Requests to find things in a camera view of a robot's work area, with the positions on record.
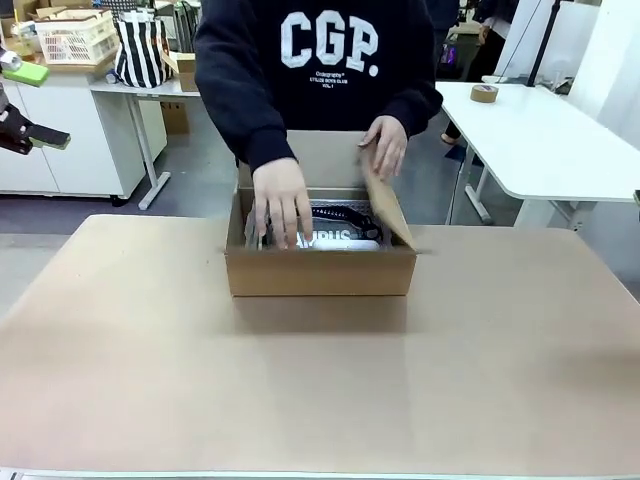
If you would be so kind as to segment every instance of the cardboard table surface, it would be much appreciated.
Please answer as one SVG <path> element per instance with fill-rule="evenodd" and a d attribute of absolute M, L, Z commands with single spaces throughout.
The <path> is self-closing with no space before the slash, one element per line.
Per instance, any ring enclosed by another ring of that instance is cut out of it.
<path fill-rule="evenodd" d="M 232 300 L 225 231 L 80 227 L 0 329 L 0 465 L 640 473 L 640 308 L 573 233 L 418 227 L 407 298 Z"/>

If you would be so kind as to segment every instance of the hand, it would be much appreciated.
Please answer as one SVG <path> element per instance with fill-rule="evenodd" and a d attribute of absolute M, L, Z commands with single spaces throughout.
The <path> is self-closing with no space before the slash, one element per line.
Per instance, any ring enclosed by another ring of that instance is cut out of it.
<path fill-rule="evenodd" d="M 281 158 L 258 167 L 253 172 L 253 188 L 256 192 L 256 227 L 261 238 L 267 233 L 265 217 L 268 207 L 278 248 L 296 246 L 298 214 L 304 236 L 311 240 L 311 204 L 302 170 L 295 159 Z"/>
<path fill-rule="evenodd" d="M 383 115 L 374 120 L 360 142 L 360 147 L 366 147 L 378 137 L 380 138 L 372 167 L 380 178 L 387 180 L 392 174 L 400 174 L 407 150 L 407 132 L 397 118 Z"/>
<path fill-rule="evenodd" d="M 478 41 L 480 45 L 484 45 L 487 42 L 487 35 L 489 35 L 489 30 L 491 30 L 486 25 L 482 25 L 480 27 L 480 32 L 478 33 Z"/>

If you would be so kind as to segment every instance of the cardboard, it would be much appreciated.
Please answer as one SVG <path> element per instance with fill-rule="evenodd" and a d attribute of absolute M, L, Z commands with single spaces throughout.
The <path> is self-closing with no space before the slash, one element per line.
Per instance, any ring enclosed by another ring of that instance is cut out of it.
<path fill-rule="evenodd" d="M 189 118 L 184 103 L 160 102 L 162 118 L 167 135 L 188 135 Z"/>
<path fill-rule="evenodd" d="M 93 8 L 91 0 L 50 0 L 52 7 Z"/>
<path fill-rule="evenodd" d="M 55 15 L 65 10 L 67 7 L 45 7 L 36 9 L 36 18 L 44 18 L 49 15 Z"/>
<path fill-rule="evenodd" d="M 163 53 L 162 60 L 164 60 L 164 62 L 169 65 L 169 68 L 175 72 L 176 78 L 180 81 L 180 88 L 182 88 L 183 92 L 198 91 L 195 80 L 195 53 Z"/>
<path fill-rule="evenodd" d="M 35 14 L 36 8 L 39 6 L 38 0 L 14 0 L 13 2 L 13 8 L 16 10 L 19 22 L 31 20 L 29 14 Z"/>
<path fill-rule="evenodd" d="M 15 20 L 13 19 L 13 17 L 0 19 L 0 24 L 2 25 L 2 34 L 4 35 L 4 38 L 8 38 L 13 35 L 11 33 L 11 26 L 14 23 Z"/>
<path fill-rule="evenodd" d="M 407 297 L 283 299 L 226 226 L 83 222 L 0 324 L 2 473 L 637 477 L 640 306 L 574 232 L 412 226 Z"/>
<path fill-rule="evenodd" d="M 375 147 L 360 151 L 357 144 L 361 133 L 354 132 L 290 132 L 289 138 L 305 174 L 307 186 L 318 185 L 335 177 L 320 167 L 336 164 L 337 158 L 345 170 L 360 172 L 358 187 L 353 176 L 344 177 L 346 185 L 333 188 L 309 188 L 310 198 L 364 199 L 381 221 L 393 232 L 393 249 L 377 252 L 329 252 L 313 250 L 245 249 L 244 224 L 253 203 L 253 189 L 246 182 L 246 166 L 241 175 L 229 218 L 225 258 L 229 288 L 233 296 L 333 296 L 333 295 L 406 295 L 416 262 L 414 243 L 393 189 L 381 182 L 371 171 L 371 156 Z M 295 147 L 302 139 L 317 148 L 301 150 Z M 328 155 L 327 148 L 335 155 Z"/>

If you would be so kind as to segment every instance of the black and white striped bag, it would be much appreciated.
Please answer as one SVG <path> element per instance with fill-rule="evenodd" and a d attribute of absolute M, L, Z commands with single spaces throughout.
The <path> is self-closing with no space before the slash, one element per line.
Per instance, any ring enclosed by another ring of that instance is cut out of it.
<path fill-rule="evenodd" d="M 116 55 L 118 79 L 130 87 L 154 88 L 172 76 L 162 52 L 169 51 L 167 31 L 161 20 L 118 22 L 120 48 Z"/>

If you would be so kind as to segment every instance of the white table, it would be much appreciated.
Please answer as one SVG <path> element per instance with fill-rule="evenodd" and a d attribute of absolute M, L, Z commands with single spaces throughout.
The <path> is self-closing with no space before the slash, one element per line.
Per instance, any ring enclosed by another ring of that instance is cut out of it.
<path fill-rule="evenodd" d="M 480 27 L 482 27 L 482 25 L 478 22 L 469 20 L 467 22 L 451 27 L 451 29 L 449 29 L 449 35 L 478 35 L 478 33 L 480 33 Z"/>
<path fill-rule="evenodd" d="M 162 172 L 160 176 L 156 174 L 155 167 L 153 165 L 153 155 L 151 154 L 151 147 L 149 145 L 149 138 L 147 137 L 144 123 L 142 121 L 142 112 L 140 111 L 139 101 L 151 100 L 159 102 L 167 99 L 170 100 L 175 97 L 199 97 L 200 93 L 183 92 L 180 88 L 180 81 L 176 78 L 173 78 L 156 88 L 127 87 L 121 83 L 107 83 L 105 79 L 96 81 L 91 84 L 89 88 L 94 92 L 105 92 L 125 96 L 127 106 L 129 107 L 133 118 L 136 136 L 140 145 L 140 151 L 142 152 L 142 158 L 147 169 L 147 174 L 149 175 L 149 181 L 151 182 L 151 189 L 138 204 L 140 210 L 146 210 L 169 181 L 171 173 Z"/>
<path fill-rule="evenodd" d="M 439 82 L 443 108 L 468 142 L 448 223 L 455 222 L 474 153 L 510 196 L 524 200 L 516 227 L 549 226 L 559 212 L 579 230 L 596 202 L 633 202 L 640 152 L 543 88 L 501 85 L 498 100 L 469 98 L 472 84 Z"/>

